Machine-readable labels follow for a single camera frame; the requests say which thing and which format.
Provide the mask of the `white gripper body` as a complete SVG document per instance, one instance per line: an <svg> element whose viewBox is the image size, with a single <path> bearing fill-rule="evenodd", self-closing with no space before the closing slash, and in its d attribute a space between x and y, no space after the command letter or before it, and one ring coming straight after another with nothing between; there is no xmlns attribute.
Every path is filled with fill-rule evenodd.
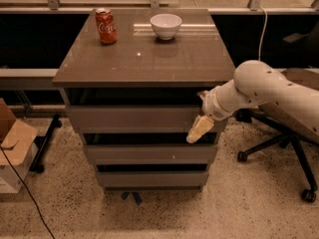
<svg viewBox="0 0 319 239"><path fill-rule="evenodd" d="M208 91L207 96L202 101L202 110L206 116L213 120L225 120L229 117L229 112L219 103L217 91L218 87Z"/></svg>

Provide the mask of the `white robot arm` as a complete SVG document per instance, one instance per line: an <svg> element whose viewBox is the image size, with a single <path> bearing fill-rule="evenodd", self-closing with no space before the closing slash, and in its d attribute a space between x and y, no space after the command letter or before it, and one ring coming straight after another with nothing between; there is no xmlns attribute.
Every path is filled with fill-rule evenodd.
<svg viewBox="0 0 319 239"><path fill-rule="evenodd" d="M302 136L318 142L319 92L297 83L261 61L246 61L234 71L233 79L210 91L199 92L202 116L197 116L186 138L198 141L217 120L236 111L268 104L266 111Z"/></svg>

